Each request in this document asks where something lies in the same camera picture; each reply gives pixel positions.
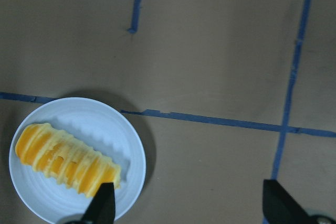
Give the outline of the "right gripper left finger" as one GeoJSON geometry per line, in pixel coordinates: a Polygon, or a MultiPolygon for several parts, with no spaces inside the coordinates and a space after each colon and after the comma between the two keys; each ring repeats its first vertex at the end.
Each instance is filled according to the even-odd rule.
{"type": "Polygon", "coordinates": [[[79,223],[114,223],[115,203],[114,183],[102,183],[79,223]]]}

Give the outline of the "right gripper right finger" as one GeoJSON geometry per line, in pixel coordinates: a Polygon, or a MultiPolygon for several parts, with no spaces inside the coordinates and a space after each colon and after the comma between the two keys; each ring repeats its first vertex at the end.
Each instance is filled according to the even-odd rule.
{"type": "Polygon", "coordinates": [[[273,179],[263,181],[263,214],[271,224],[317,223],[291,197],[291,195],[273,179]]]}

